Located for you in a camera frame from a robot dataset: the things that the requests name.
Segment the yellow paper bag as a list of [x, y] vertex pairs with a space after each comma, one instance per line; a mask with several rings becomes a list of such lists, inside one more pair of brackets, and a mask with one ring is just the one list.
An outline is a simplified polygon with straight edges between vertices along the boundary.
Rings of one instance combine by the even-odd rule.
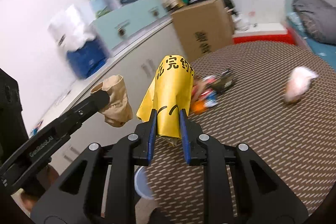
[[194, 70], [180, 55], [167, 55], [160, 62], [154, 78], [137, 110], [137, 118], [150, 120], [157, 110], [157, 135], [171, 145], [181, 139], [179, 113], [189, 113], [194, 83]]

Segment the red blue toothpaste tube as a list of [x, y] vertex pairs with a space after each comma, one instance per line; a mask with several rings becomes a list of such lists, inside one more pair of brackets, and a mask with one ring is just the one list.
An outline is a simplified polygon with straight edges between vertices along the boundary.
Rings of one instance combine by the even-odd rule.
[[191, 92], [190, 112], [201, 114], [218, 105], [218, 96], [229, 91], [236, 84], [235, 74], [226, 69], [218, 75], [196, 77]]

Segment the white plastic bag with peels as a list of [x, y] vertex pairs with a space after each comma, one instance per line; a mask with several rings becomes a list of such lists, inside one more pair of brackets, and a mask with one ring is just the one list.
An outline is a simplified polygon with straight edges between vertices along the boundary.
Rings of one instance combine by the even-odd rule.
[[298, 102], [309, 90], [311, 82], [318, 77], [317, 73], [307, 67], [294, 68], [285, 86], [284, 102]]

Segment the blue trash bin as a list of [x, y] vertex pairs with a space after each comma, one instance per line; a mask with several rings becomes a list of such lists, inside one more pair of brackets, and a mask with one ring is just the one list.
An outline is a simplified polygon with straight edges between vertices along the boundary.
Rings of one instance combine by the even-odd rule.
[[134, 188], [136, 193], [146, 200], [154, 200], [153, 192], [147, 182], [146, 168], [140, 166], [134, 174]]

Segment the blue shopping bag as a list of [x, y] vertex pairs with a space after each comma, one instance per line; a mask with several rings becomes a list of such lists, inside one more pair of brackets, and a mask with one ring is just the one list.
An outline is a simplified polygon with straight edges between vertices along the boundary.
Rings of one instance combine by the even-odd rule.
[[84, 46], [76, 51], [66, 53], [67, 61], [79, 79], [87, 79], [96, 73], [106, 63], [108, 57], [99, 38], [85, 42]]

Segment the white low cabinet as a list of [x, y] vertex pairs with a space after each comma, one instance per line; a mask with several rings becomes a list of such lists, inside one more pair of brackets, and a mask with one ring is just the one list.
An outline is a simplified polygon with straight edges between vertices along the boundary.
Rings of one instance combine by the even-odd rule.
[[163, 58], [184, 54], [173, 21], [167, 18], [108, 59], [94, 75], [75, 81], [64, 98], [42, 116], [41, 127], [91, 96], [99, 96], [102, 102], [98, 112], [52, 155], [50, 165], [62, 173], [90, 144], [113, 144], [133, 133], [140, 122], [137, 110]]

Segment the white shopping bag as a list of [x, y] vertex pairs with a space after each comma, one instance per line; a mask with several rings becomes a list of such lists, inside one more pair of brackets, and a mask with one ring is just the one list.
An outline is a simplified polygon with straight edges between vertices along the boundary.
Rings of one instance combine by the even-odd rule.
[[51, 18], [48, 32], [65, 53], [82, 49], [86, 42], [96, 39], [96, 34], [84, 22], [75, 5], [56, 13]]

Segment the brown polka dot tablecloth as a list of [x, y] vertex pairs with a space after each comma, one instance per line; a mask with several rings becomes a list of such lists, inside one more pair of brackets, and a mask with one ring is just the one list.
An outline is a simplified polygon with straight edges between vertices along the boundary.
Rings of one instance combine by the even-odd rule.
[[[236, 84], [215, 107], [186, 113], [221, 143], [249, 145], [305, 205], [304, 223], [335, 223], [335, 70], [302, 48], [278, 42], [224, 47], [190, 64], [197, 76], [226, 69]], [[296, 103], [285, 103], [292, 70], [307, 67], [319, 77]], [[147, 168], [159, 206], [150, 223], [205, 223], [203, 168], [185, 161], [182, 141], [155, 141]]]

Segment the teal drawer unit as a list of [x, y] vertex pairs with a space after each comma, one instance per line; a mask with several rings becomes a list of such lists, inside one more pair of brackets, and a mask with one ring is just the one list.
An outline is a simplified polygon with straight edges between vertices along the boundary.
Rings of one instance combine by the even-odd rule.
[[109, 12], [91, 24], [108, 49], [167, 16], [160, 0], [139, 0]]

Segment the large cardboard box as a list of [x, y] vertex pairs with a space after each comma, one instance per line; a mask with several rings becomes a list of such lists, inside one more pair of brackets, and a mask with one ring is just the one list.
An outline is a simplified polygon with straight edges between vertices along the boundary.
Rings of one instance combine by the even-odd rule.
[[234, 43], [234, 24], [223, 0], [193, 4], [171, 17], [189, 62]]

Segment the teal bed sheet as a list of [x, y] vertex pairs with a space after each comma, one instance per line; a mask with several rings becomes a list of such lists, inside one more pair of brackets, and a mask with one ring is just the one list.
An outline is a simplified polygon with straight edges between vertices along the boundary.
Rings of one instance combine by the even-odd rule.
[[326, 61], [335, 70], [335, 46], [315, 41], [304, 29], [303, 23], [295, 12], [286, 15], [286, 27], [301, 48], [311, 51]]

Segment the red step platform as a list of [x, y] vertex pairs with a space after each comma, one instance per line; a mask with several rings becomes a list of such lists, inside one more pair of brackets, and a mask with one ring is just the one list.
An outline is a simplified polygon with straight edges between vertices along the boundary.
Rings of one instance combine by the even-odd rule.
[[236, 31], [232, 37], [234, 44], [269, 41], [295, 45], [293, 36], [283, 26], [278, 30], [252, 28], [247, 31]]

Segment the white plastic bag on floor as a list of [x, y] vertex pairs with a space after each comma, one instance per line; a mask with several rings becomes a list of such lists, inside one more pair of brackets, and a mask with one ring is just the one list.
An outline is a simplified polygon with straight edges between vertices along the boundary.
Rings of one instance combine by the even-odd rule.
[[248, 31], [251, 26], [249, 19], [241, 13], [233, 14], [232, 20], [237, 31]]

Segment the grey folded blanket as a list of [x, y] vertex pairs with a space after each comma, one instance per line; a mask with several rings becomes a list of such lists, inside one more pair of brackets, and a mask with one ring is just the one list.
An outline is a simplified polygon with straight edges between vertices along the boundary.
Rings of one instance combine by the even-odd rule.
[[293, 9], [316, 42], [335, 46], [335, 7], [324, 0], [295, 0]]

